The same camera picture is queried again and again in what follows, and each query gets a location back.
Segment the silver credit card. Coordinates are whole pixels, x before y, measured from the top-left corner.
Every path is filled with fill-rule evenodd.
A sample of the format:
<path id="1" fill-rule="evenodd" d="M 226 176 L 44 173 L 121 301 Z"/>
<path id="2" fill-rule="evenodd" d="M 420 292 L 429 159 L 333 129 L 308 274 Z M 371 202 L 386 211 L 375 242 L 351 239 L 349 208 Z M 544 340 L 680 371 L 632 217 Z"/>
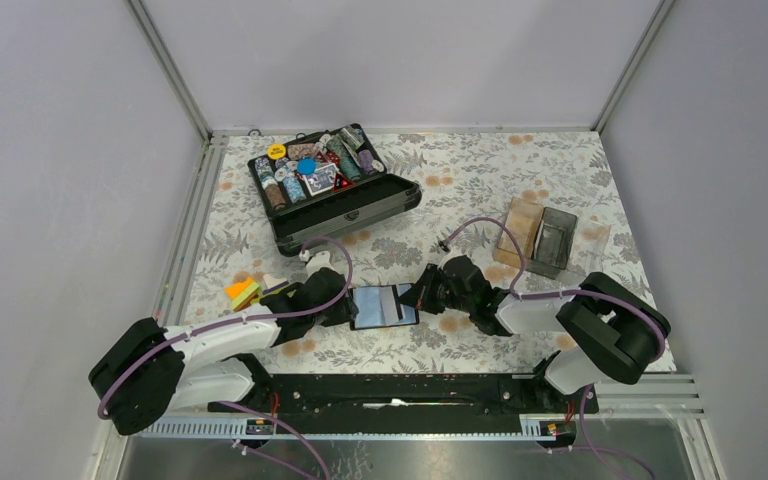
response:
<path id="1" fill-rule="evenodd" d="M 382 287 L 380 290 L 380 307 L 383 324 L 385 326 L 396 325 L 403 318 L 401 304 L 398 301 L 398 296 L 399 294 L 396 285 Z"/>

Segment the black credit card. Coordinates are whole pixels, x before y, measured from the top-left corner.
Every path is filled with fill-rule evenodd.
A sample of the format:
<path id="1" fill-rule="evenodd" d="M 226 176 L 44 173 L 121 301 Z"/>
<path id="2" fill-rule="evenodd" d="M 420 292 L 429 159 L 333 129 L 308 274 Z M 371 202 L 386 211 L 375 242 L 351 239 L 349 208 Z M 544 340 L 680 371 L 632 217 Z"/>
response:
<path id="1" fill-rule="evenodd" d="M 535 234 L 534 244 L 533 244 L 533 248 L 532 248 L 532 256 L 536 255 L 536 252 L 537 252 L 537 250 L 539 248 L 539 245 L 540 245 L 540 242 L 541 242 L 542 233 L 543 233 L 543 229 L 544 229 L 544 226 L 541 223 L 540 226 L 537 229 L 536 234 Z"/>

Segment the black card holder wallet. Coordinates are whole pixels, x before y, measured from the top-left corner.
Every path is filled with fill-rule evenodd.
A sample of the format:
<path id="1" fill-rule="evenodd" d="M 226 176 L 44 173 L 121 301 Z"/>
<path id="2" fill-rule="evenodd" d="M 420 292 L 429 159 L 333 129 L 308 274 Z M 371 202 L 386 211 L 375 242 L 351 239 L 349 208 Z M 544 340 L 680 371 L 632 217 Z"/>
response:
<path id="1" fill-rule="evenodd" d="M 417 325 L 417 311 L 399 301 L 399 296 L 406 293 L 410 287 L 410 284 L 397 284 L 351 289 L 350 297 L 358 313 L 350 322 L 350 328 L 374 330 Z"/>

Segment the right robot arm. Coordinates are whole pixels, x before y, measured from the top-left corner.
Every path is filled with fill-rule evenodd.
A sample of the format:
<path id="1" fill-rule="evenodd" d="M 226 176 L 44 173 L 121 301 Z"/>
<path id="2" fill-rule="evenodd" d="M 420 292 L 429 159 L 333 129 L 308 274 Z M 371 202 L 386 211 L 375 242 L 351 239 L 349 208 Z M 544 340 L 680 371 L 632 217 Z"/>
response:
<path id="1" fill-rule="evenodd" d="M 535 369 L 535 402 L 557 412 L 579 389 L 602 380 L 637 383 L 666 351 L 669 321 L 603 272 L 592 272 L 574 289 L 516 293 L 494 287 L 466 256 L 430 264 L 399 297 L 417 311 L 457 310 L 490 336 L 537 331 L 569 335 L 574 345 Z"/>

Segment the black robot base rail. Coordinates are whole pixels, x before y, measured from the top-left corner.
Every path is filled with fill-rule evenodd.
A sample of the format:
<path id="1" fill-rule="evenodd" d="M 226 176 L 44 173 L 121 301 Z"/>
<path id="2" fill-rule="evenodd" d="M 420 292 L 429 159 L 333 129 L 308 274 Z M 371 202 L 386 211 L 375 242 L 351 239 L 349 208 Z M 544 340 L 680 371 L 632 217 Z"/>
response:
<path id="1" fill-rule="evenodd" d="M 515 374 L 274 374 L 260 379 L 238 403 L 264 413 L 323 413 L 337 407 L 469 407 L 490 414 L 565 415 L 594 391 L 562 394 L 548 382 Z"/>

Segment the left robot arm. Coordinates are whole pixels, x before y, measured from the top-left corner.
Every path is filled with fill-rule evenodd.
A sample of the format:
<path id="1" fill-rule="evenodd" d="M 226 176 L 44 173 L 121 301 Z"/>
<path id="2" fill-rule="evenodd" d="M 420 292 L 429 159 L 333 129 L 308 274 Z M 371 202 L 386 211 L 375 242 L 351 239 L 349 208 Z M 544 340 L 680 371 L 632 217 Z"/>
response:
<path id="1" fill-rule="evenodd" d="M 229 287 L 236 307 L 216 320 L 163 327 L 135 321 L 90 370 L 97 415 L 123 436 L 139 433 L 167 412 L 214 402 L 256 411 L 270 385 L 244 355 L 304 337 L 317 326 L 351 323 L 358 307 L 350 278 L 327 251 L 303 252 L 306 278 L 291 283 L 263 275 Z"/>

